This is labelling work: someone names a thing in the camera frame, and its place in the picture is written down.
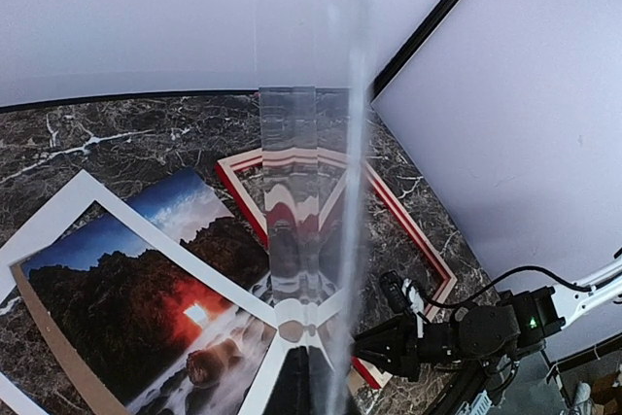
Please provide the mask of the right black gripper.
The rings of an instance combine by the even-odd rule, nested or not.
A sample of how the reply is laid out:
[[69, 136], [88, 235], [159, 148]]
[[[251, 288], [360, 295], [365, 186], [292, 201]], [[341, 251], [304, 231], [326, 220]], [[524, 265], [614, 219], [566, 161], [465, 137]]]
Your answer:
[[382, 373], [418, 381], [423, 364], [455, 363], [466, 357], [450, 323], [422, 323], [401, 314], [357, 334], [352, 363], [365, 379]]

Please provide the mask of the white mat board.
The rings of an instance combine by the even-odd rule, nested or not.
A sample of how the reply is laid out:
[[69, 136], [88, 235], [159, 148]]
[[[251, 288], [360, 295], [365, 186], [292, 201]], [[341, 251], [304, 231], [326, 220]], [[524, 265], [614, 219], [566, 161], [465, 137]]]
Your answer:
[[[85, 170], [64, 185], [1, 247], [1, 265], [7, 268], [48, 248], [93, 203], [101, 205], [111, 216], [217, 294], [241, 306], [272, 327], [277, 326], [274, 307], [234, 284], [216, 269], [182, 248], [179, 243], [140, 216]], [[276, 336], [259, 367], [256, 381], [251, 385], [250, 392], [241, 405], [242, 414], [258, 414], [265, 408], [287, 353], [291, 349], [304, 346], [319, 348], [329, 365], [332, 365], [319, 335], [306, 335], [298, 343], [290, 342], [280, 335]]]

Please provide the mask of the red wooden picture frame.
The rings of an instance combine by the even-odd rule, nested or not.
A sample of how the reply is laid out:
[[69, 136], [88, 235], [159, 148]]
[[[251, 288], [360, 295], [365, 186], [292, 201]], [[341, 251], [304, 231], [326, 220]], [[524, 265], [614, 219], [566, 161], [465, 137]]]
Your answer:
[[[266, 220], [262, 210], [252, 199], [242, 185], [237, 173], [262, 164], [262, 151], [260, 148], [240, 153], [234, 156], [221, 158], [216, 163], [216, 172], [226, 186], [243, 215], [250, 223], [260, 242], [268, 245]], [[401, 227], [417, 245], [425, 260], [432, 269], [440, 275], [441, 282], [433, 294], [433, 299], [438, 302], [446, 300], [457, 283], [456, 274], [451, 270], [446, 261], [441, 257], [438, 250], [432, 245], [426, 234], [420, 229], [412, 217], [407, 213], [403, 205], [398, 201], [390, 188], [385, 184], [377, 172], [370, 166], [366, 167], [366, 178], [379, 198], [396, 217]], [[387, 372], [379, 370], [371, 363], [357, 358], [352, 359], [353, 369], [350, 373], [354, 381], [354, 388], [358, 389], [364, 384], [373, 390], [384, 388], [391, 379]]]

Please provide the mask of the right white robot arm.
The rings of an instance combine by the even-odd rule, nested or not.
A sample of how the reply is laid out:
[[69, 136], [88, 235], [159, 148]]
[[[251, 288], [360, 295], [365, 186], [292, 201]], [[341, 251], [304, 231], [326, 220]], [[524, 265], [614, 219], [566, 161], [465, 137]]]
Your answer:
[[506, 291], [494, 304], [476, 301], [488, 292], [487, 287], [446, 303], [395, 271], [384, 273], [380, 288], [394, 315], [355, 336], [353, 365], [369, 363], [410, 381], [419, 379], [424, 363], [491, 363], [508, 358], [516, 365], [583, 315], [607, 302], [621, 301], [619, 253], [611, 264], [574, 282], [536, 265], [513, 268], [500, 278], [522, 272], [543, 274], [553, 283], [519, 294]]

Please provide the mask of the clear acrylic sheet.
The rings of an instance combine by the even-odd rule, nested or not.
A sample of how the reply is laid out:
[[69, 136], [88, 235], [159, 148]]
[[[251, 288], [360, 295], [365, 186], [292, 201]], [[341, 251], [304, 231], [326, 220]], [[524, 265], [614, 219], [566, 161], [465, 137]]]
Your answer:
[[277, 331], [351, 366], [364, 264], [369, 0], [256, 0], [263, 206]]

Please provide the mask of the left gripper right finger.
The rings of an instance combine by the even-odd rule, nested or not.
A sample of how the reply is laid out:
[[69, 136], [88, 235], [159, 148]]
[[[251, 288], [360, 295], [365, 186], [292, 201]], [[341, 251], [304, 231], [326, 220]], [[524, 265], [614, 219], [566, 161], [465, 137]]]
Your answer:
[[309, 360], [309, 413], [357, 414], [358, 407], [346, 381], [338, 381], [338, 374], [330, 367], [327, 358], [317, 347], [308, 349]]

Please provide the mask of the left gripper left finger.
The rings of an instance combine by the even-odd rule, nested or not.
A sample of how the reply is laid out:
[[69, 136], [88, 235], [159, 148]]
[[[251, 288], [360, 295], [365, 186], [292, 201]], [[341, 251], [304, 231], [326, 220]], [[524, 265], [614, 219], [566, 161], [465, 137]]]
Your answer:
[[297, 347], [287, 353], [263, 415], [308, 413], [309, 358], [305, 347]]

